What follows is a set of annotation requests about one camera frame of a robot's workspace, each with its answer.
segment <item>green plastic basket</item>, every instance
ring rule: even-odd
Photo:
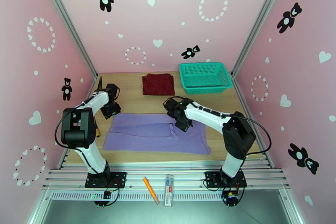
[[[180,76],[187,94],[221,93],[232,87],[222,63],[181,63]]]

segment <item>orange pencil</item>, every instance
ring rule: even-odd
[[[156,204],[158,205],[160,203],[160,201],[158,200],[158,198],[156,197],[156,194],[154,193],[152,187],[150,186],[150,183],[148,182],[147,178],[144,177],[143,178],[144,183],[146,184],[147,189],[150,191],[150,194],[152,195],[154,201],[156,202]]]

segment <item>wooden table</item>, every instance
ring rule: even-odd
[[[240,111],[244,113],[234,88],[227,89],[223,93],[187,95],[182,87],[179,72],[169,73],[174,76],[175,95],[191,98],[199,104],[217,111],[227,113]],[[100,74],[100,76],[102,76],[103,87],[105,87],[107,83],[114,83],[120,88],[120,95],[116,102],[121,106],[122,113],[166,113],[166,110],[163,107],[163,102],[169,96],[149,96],[142,94],[142,76],[147,74],[147,72],[103,73]],[[97,88],[97,84],[98,80],[94,85],[94,89]],[[211,153],[209,155],[104,150],[103,145],[106,139],[106,134],[112,124],[113,117],[105,120],[101,111],[99,111],[95,115],[95,118],[101,133],[101,136],[96,138],[96,144],[102,157],[105,158],[109,163],[225,160],[227,154],[224,146],[223,136],[211,127],[206,127],[207,143],[211,148]],[[252,148],[250,149],[250,152],[254,151],[259,151],[257,142],[254,142]],[[250,156],[250,158],[261,157],[261,154]],[[70,151],[66,162],[83,163],[79,155],[73,150]]]

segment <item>purple cloth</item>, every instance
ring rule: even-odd
[[[104,149],[210,154],[204,124],[193,121],[193,127],[183,132],[175,122],[167,114],[118,114],[106,136]]]

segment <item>pink wall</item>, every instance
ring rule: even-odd
[[[231,70],[264,0],[114,0],[111,12],[99,0],[63,2],[98,72],[136,72],[210,60]]]
[[[17,224],[26,223],[63,152],[53,139],[63,109],[86,97],[93,77],[51,0],[0,0],[0,7],[0,223]]]
[[[280,34],[277,25],[296,2],[302,12]],[[272,159],[283,168],[308,224],[335,222],[335,14],[335,0],[276,0],[238,74],[254,118],[273,138]],[[306,149],[308,160],[303,152],[293,154],[306,160],[299,161],[303,167],[289,155],[290,143]],[[319,163],[315,175],[311,159]]]

